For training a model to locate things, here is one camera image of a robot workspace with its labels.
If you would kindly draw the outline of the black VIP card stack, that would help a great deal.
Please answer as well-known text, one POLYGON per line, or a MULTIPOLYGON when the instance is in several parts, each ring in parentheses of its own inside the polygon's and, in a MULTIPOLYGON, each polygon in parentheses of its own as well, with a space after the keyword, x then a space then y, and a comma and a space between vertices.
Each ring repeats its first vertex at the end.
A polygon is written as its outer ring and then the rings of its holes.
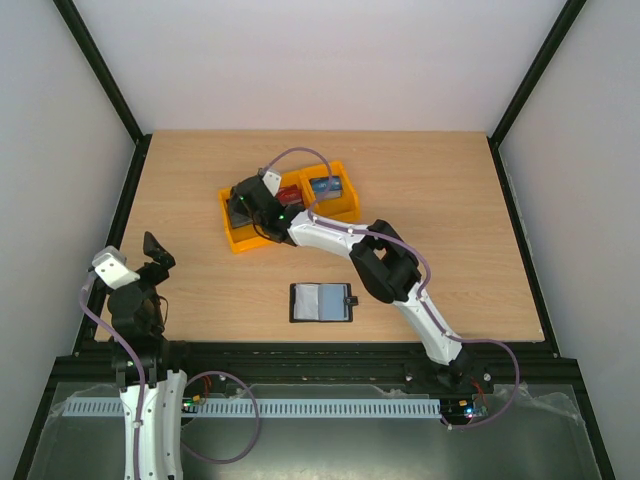
POLYGON ((253 219, 241 200, 228 199, 226 205, 232 229, 239 229, 253 223, 253 219))

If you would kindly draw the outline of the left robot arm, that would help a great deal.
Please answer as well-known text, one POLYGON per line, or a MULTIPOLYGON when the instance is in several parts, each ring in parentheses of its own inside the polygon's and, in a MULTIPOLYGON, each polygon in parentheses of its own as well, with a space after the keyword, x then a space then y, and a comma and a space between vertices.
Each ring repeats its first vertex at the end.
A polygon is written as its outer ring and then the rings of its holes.
POLYGON ((157 286, 174 257, 147 231, 149 258, 132 270, 115 247, 98 252, 79 305, 113 340, 112 369, 123 409, 126 479, 181 479, 180 423, 186 373, 171 358, 157 286))

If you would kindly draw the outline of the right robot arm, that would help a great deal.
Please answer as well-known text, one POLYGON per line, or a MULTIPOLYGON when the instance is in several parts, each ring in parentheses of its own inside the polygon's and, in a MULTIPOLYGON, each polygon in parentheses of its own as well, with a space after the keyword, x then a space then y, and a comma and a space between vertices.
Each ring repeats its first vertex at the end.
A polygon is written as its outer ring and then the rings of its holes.
POLYGON ((247 215, 273 243, 316 248, 350 260, 365 290, 395 306, 417 333, 438 384, 455 392, 470 381, 472 354, 430 298, 419 271, 422 258, 389 223, 350 224, 301 206, 284 206, 261 175, 232 187, 229 207, 247 215))

